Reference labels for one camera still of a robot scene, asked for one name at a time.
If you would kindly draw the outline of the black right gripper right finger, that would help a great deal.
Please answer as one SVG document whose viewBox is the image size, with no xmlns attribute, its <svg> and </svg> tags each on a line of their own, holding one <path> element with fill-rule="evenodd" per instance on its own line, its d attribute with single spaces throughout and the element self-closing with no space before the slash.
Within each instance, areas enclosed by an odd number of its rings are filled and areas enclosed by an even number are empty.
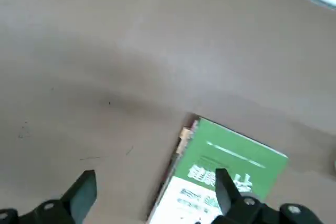
<svg viewBox="0 0 336 224">
<path fill-rule="evenodd" d="M 215 193 L 222 211 L 212 224 L 319 224 L 320 218 L 304 205 L 286 203 L 275 210 L 253 196 L 243 196 L 228 171 L 215 171 Z"/>
</svg>

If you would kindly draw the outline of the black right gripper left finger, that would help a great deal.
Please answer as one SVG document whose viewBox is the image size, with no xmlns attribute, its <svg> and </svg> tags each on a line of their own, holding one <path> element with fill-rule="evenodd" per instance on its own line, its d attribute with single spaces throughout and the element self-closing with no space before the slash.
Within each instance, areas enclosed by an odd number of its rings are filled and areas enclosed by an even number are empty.
<svg viewBox="0 0 336 224">
<path fill-rule="evenodd" d="M 86 170 L 59 199 L 44 201 L 23 215 L 14 208 L 1 209 L 1 223 L 83 223 L 96 199 L 96 172 Z"/>
</svg>

